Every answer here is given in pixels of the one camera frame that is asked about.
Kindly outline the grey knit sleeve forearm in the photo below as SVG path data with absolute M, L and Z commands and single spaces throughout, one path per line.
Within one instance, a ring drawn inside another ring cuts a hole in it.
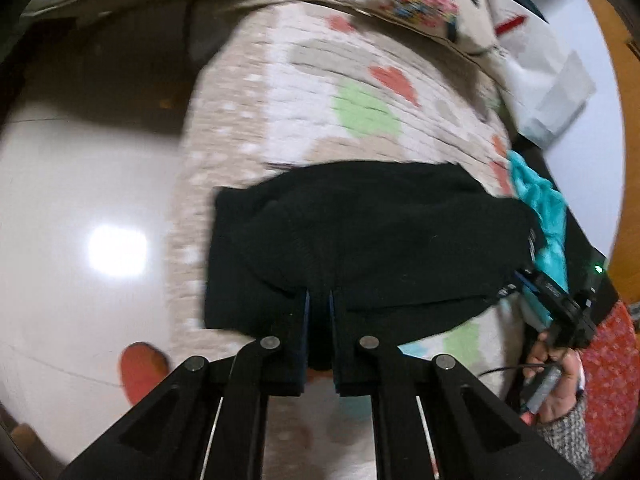
M 575 405 L 567 414 L 552 422 L 537 422 L 535 430 L 579 472 L 580 478 L 593 479 L 596 470 L 587 436 L 586 408 L 587 396 L 580 392 Z

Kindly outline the right hand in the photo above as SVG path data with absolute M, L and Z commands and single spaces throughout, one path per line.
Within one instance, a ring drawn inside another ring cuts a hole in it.
M 525 385 L 529 386 L 536 377 L 548 370 L 556 376 L 552 388 L 542 398 L 537 392 L 534 409 L 521 408 L 521 419 L 529 425 L 534 422 L 550 424 L 567 415 L 577 404 L 578 393 L 582 391 L 582 360 L 577 350 L 555 347 L 550 344 L 550 333 L 544 330 L 530 348 L 523 368 Z

